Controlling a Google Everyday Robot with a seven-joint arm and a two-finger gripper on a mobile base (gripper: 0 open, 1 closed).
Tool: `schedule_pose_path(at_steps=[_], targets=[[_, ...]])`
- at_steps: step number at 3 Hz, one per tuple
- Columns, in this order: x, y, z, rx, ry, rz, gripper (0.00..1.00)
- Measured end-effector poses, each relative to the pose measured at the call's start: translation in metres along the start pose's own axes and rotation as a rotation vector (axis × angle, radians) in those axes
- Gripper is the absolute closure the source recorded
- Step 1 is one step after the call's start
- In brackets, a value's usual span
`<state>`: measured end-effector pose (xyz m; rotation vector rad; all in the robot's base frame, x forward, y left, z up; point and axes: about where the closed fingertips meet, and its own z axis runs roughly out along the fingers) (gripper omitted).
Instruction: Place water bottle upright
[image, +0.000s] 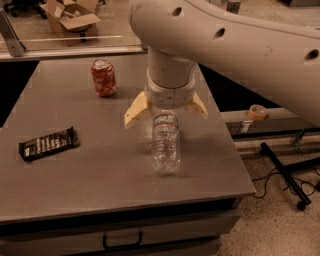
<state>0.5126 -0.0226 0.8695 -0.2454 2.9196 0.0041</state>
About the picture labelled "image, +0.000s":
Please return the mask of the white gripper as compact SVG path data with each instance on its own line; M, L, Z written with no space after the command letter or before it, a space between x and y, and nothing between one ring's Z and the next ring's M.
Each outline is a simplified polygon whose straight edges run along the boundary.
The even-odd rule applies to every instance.
M134 99L124 115L124 127L132 127L139 120L150 116L150 104L160 109L176 109L185 106L185 110L190 113L199 114L202 118L208 118L207 109L195 93L195 78L191 76L191 81L178 88L164 88L157 85L148 72L144 91Z

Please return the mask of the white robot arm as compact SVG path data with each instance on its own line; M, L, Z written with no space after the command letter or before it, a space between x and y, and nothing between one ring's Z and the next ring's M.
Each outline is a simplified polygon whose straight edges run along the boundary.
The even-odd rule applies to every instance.
M192 100L200 63L320 126L320 33L226 12L205 0L129 0L148 46L145 95L158 108Z

